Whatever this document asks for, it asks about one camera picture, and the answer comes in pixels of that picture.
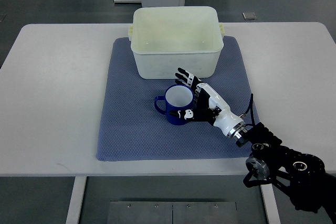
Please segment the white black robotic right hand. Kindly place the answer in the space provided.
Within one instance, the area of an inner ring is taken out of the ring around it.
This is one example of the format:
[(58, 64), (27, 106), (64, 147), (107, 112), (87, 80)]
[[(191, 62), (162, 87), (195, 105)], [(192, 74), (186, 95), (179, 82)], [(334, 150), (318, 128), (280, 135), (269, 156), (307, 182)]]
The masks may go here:
[(177, 84), (185, 85), (194, 93), (195, 108), (175, 109), (169, 115), (195, 122), (208, 122), (221, 129), (222, 133), (239, 140), (247, 132), (246, 124), (240, 116), (235, 115), (227, 102), (207, 83), (194, 74), (178, 68), (175, 74)]

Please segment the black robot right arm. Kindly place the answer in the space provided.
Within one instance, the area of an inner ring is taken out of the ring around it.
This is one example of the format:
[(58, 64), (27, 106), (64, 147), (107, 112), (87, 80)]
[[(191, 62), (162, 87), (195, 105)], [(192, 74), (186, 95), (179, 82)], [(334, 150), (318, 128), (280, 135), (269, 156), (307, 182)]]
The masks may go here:
[(296, 210), (317, 213), (324, 208), (335, 223), (335, 176), (317, 156), (290, 149), (261, 122), (239, 129), (236, 145), (251, 143), (246, 160), (246, 187), (272, 184), (287, 195)]

